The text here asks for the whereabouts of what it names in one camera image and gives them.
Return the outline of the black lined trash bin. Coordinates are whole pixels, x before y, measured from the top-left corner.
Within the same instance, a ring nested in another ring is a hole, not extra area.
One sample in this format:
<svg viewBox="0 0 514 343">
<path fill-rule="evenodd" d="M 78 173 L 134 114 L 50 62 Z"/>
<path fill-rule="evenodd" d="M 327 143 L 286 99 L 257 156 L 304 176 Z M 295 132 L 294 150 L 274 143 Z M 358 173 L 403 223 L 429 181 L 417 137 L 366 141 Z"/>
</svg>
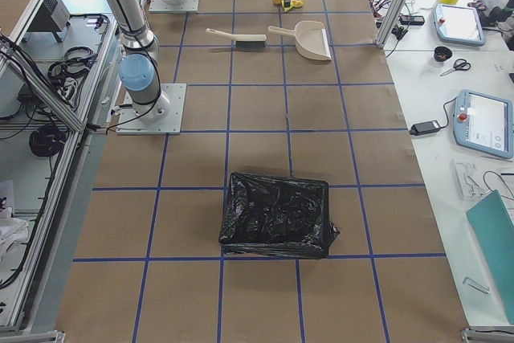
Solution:
<svg viewBox="0 0 514 343">
<path fill-rule="evenodd" d="M 340 234 L 328 183 L 233 172 L 218 237 L 226 253 L 323 259 Z"/>
</svg>

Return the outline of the black small bowl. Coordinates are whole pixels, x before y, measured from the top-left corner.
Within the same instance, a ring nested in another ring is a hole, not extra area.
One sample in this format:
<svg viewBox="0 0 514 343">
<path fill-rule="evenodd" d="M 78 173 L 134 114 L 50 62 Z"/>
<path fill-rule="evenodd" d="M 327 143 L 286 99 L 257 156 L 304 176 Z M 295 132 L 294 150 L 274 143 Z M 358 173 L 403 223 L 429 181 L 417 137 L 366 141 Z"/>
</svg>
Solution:
<svg viewBox="0 0 514 343">
<path fill-rule="evenodd" d="M 449 60 L 453 56 L 453 51 L 449 47 L 445 46 L 437 46 L 434 49 L 434 60 L 436 62 L 442 63 Z"/>
</svg>

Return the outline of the grey control box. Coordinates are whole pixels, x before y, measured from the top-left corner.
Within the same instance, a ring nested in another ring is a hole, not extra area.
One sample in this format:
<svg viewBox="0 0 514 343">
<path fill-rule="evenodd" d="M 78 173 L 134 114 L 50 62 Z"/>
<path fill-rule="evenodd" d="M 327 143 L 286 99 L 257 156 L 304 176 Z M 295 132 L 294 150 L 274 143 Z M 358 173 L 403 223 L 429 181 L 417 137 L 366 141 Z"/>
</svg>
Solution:
<svg viewBox="0 0 514 343">
<path fill-rule="evenodd" d="M 27 31 L 52 33 L 57 43 L 62 43 L 71 25 L 71 14 L 63 0 L 43 0 Z"/>
</svg>

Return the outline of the lower blue teach pendant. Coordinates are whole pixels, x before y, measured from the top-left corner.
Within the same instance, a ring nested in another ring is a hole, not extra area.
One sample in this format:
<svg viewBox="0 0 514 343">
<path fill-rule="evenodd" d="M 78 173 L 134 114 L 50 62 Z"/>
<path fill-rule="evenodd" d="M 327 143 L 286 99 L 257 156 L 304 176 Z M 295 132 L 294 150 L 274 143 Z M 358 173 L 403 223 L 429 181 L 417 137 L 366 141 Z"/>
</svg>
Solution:
<svg viewBox="0 0 514 343">
<path fill-rule="evenodd" d="M 455 100 L 455 141 L 464 147 L 513 158 L 513 103 L 481 92 L 462 90 Z"/>
</svg>

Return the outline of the teal folder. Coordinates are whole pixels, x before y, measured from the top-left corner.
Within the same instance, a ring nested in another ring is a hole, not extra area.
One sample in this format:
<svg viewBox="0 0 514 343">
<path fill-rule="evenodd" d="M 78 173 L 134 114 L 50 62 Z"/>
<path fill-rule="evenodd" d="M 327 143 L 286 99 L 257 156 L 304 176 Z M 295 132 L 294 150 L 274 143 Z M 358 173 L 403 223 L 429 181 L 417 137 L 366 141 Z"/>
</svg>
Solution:
<svg viewBox="0 0 514 343">
<path fill-rule="evenodd" d="M 498 290 L 504 313 L 513 323 L 513 222 L 497 190 L 466 213 Z"/>
</svg>

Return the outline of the upper blue teach pendant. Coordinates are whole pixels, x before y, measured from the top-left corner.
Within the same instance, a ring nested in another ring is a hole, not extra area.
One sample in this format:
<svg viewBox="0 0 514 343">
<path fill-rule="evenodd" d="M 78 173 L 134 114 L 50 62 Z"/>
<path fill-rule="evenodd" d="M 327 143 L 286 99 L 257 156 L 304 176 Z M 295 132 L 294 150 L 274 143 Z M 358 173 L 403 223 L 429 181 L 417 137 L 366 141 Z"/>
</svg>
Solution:
<svg viewBox="0 0 514 343">
<path fill-rule="evenodd" d="M 473 47 L 485 44 L 477 10 L 439 3 L 433 9 L 436 34 L 442 42 Z"/>
</svg>

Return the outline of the black scissors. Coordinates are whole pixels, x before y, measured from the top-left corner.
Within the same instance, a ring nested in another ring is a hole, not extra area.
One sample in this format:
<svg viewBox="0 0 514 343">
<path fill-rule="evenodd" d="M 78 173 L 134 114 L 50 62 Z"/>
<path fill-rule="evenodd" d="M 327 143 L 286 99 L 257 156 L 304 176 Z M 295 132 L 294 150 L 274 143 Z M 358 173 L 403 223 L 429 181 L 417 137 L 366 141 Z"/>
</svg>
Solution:
<svg viewBox="0 0 514 343">
<path fill-rule="evenodd" d="M 471 64 L 466 59 L 459 58 L 453 63 L 451 68 L 441 73 L 440 76 L 449 75 L 454 71 L 469 71 L 470 69 Z"/>
</svg>

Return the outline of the beige plastic dustpan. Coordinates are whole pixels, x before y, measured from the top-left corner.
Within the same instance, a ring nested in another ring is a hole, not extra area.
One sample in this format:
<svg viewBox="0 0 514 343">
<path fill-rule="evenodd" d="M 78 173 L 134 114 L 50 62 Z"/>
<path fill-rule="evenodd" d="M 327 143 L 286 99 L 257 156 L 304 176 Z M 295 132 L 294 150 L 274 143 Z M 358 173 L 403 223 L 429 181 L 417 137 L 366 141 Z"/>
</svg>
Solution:
<svg viewBox="0 0 514 343">
<path fill-rule="evenodd" d="M 299 21 L 293 29 L 269 26 L 267 31 L 294 37 L 296 50 L 304 58 L 319 61 L 332 59 L 326 28 L 322 22 L 304 20 Z"/>
</svg>

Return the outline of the beige hand brush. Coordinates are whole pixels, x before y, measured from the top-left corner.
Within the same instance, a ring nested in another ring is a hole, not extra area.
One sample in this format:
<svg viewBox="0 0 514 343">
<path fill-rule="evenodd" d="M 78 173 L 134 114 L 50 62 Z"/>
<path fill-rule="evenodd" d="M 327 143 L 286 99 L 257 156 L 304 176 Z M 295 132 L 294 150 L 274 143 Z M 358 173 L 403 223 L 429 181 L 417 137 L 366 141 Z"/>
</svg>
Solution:
<svg viewBox="0 0 514 343">
<path fill-rule="evenodd" d="M 265 48 L 267 36 L 265 34 L 233 34 L 206 28 L 206 33 L 235 42 L 237 48 Z"/>
</svg>

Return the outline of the yellow sponge piece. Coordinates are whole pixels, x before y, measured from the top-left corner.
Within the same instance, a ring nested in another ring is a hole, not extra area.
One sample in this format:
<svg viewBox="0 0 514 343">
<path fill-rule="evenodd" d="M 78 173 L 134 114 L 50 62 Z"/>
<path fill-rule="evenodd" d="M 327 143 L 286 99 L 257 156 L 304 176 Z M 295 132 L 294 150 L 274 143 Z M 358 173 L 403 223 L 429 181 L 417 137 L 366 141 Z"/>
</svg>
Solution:
<svg viewBox="0 0 514 343">
<path fill-rule="evenodd" d="M 305 4 L 305 0 L 282 0 L 281 6 L 284 12 L 288 12 L 290 10 L 294 10 L 297 8 L 302 8 Z"/>
</svg>

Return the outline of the black power adapter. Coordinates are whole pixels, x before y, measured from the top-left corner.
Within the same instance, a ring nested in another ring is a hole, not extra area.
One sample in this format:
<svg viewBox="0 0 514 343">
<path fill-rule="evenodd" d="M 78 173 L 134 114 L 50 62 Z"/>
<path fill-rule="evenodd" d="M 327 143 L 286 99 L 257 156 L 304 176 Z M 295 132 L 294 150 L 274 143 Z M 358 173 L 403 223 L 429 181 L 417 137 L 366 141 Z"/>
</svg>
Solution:
<svg viewBox="0 0 514 343">
<path fill-rule="evenodd" d="M 441 129 L 441 125 L 437 120 L 429 120 L 413 124 L 410 127 L 409 134 L 412 136 L 422 136 L 437 133 Z"/>
</svg>

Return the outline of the blue teach pendant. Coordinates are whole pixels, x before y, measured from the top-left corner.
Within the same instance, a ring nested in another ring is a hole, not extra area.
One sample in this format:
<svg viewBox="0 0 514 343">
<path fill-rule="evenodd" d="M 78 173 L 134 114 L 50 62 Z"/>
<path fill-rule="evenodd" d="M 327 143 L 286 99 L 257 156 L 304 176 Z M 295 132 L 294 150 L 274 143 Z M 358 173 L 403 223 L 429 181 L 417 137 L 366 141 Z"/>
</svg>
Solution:
<svg viewBox="0 0 514 343">
<path fill-rule="evenodd" d="M 442 42 L 473 47 L 485 44 L 477 10 L 439 3 L 433 9 L 436 34 Z"/>
<path fill-rule="evenodd" d="M 464 147 L 513 158 L 513 103 L 481 92 L 462 90 L 455 100 L 455 141 Z"/>
</svg>

